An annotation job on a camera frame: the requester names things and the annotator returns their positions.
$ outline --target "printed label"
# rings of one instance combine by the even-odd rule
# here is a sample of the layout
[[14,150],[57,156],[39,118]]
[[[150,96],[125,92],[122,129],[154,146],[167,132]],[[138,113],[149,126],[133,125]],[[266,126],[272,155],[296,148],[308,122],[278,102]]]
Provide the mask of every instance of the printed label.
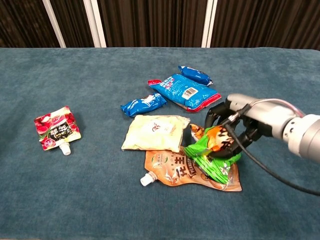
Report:
[[59,141],[61,139],[66,139],[70,134],[72,134],[72,131],[71,131],[69,125],[65,122],[64,124],[61,124],[61,125],[53,128],[49,132],[48,137],[50,139],[55,140],[55,141]]
[[169,134],[173,127],[174,126],[170,123],[153,120],[145,125],[144,131],[148,133]]
[[198,92],[197,89],[194,87],[189,87],[187,90],[185,90],[181,97],[183,97],[185,100],[189,100],[193,95],[195,95]]

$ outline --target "brown curtain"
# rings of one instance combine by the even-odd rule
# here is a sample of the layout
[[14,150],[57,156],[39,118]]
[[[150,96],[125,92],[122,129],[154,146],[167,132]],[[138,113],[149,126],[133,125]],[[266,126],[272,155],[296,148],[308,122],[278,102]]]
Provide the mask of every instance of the brown curtain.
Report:
[[0,47],[60,47],[42,0],[0,0]]
[[320,1],[218,0],[211,47],[320,50]]
[[200,47],[207,0],[98,0],[108,47]]
[[65,46],[94,47],[83,0],[50,0]]

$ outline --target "small blue snack bag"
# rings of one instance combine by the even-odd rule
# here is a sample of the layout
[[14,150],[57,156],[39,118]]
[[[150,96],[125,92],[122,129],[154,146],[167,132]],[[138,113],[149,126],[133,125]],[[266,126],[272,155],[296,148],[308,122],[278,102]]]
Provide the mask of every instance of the small blue snack bag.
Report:
[[221,98],[216,90],[180,74],[173,74],[164,81],[149,80],[148,85],[190,113],[196,113]]
[[205,86],[210,86],[211,84],[213,84],[211,78],[202,71],[193,69],[188,66],[178,66],[178,68],[180,69],[181,74],[188,79],[191,79]]
[[154,93],[141,99],[132,100],[120,107],[125,115],[133,118],[138,114],[156,110],[166,103],[167,101],[159,93]]

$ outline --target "orange snack bag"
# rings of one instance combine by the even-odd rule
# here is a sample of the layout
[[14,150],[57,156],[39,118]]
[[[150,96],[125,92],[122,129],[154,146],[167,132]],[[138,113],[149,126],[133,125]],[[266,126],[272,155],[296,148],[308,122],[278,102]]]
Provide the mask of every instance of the orange snack bag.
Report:
[[222,184],[206,177],[193,160],[185,155],[183,147],[180,147],[178,153],[170,150],[146,151],[144,168],[149,173],[146,173],[140,180],[143,186],[160,180],[170,187],[182,184],[201,184],[226,192],[240,192],[242,190],[236,164],[232,164],[230,167],[229,182]]

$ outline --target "barcode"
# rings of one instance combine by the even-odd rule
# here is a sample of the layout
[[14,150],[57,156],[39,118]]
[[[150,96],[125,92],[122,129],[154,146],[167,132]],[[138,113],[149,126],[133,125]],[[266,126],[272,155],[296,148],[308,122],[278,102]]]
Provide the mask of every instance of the barcode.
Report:
[[186,89],[184,91],[184,93],[182,94],[182,97],[186,100],[189,100],[189,98],[191,98],[193,95],[195,95],[198,92],[197,89],[193,88],[193,87],[189,87],[188,89]]

